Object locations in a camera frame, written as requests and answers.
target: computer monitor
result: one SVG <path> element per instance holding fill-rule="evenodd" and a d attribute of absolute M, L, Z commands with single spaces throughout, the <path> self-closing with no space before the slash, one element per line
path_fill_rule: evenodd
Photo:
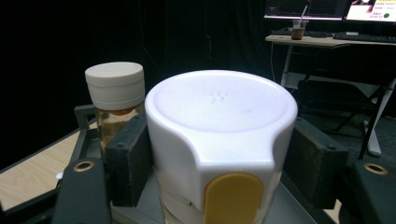
<path fill-rule="evenodd" d="M 396 0 L 356 0 L 349 4 L 347 21 L 396 23 Z"/>
<path fill-rule="evenodd" d="M 267 0 L 265 19 L 300 19 L 307 6 L 303 19 L 341 21 L 349 3 L 346 0 Z"/>

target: desk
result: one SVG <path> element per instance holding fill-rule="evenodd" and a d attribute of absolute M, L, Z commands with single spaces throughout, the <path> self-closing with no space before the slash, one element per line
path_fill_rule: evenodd
<path fill-rule="evenodd" d="M 71 133 L 31 158 L 3 171 L 0 174 L 0 202 L 3 209 L 8 210 L 54 189 L 57 184 L 55 176 L 62 172 L 69 163 L 78 142 L 78 135 L 79 131 Z M 282 175 L 282 180 L 284 180 L 283 183 L 289 181 L 284 175 Z M 314 215 L 316 219 L 314 220 L 313 216 L 298 203 L 295 196 L 283 183 L 279 183 L 276 189 L 276 195 L 265 219 L 265 224 L 334 223 L 323 212 Z M 136 208 L 113 206 L 112 216 L 115 223 L 162 224 L 163 214 L 154 176 L 149 178 Z"/>
<path fill-rule="evenodd" d="M 387 43 L 375 43 L 375 42 L 362 42 L 362 41 L 350 41 L 350 40 L 340 40 L 340 39 L 333 39 L 332 37 L 326 38 L 314 38 L 311 36 L 304 36 L 302 40 L 292 40 L 288 35 L 268 35 L 265 37 L 265 41 L 270 41 L 274 44 L 281 44 L 281 45 L 288 45 L 288 53 L 286 56 L 285 66 L 282 73 L 282 79 L 280 81 L 280 85 L 283 87 L 288 87 L 292 89 L 297 89 L 297 83 L 299 80 L 304 79 L 304 74 L 292 73 L 289 71 L 290 68 L 290 60 L 291 54 L 293 52 L 293 46 L 300 46 L 300 47 L 308 47 L 308 48 L 330 48 L 340 44 L 386 44 Z M 379 118 L 381 117 L 382 112 L 387 105 L 387 102 L 392 95 L 393 87 L 396 84 L 396 78 L 390 83 L 387 92 L 385 93 L 383 102 L 379 108 L 379 113 L 375 121 L 375 125 L 378 122 Z M 371 94 L 375 87 L 372 85 L 363 85 L 360 84 L 359 87 L 365 92 L 367 95 Z M 378 140 L 376 138 L 375 130 L 373 130 L 369 145 L 368 145 L 368 153 L 375 157 L 381 156 L 381 149 L 378 144 Z"/>

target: jar lid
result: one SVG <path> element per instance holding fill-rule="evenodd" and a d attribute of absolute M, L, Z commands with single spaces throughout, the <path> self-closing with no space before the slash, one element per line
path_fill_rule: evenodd
<path fill-rule="evenodd" d="M 85 71 L 93 104 L 104 110 L 120 110 L 143 103 L 145 81 L 138 63 L 101 63 Z"/>

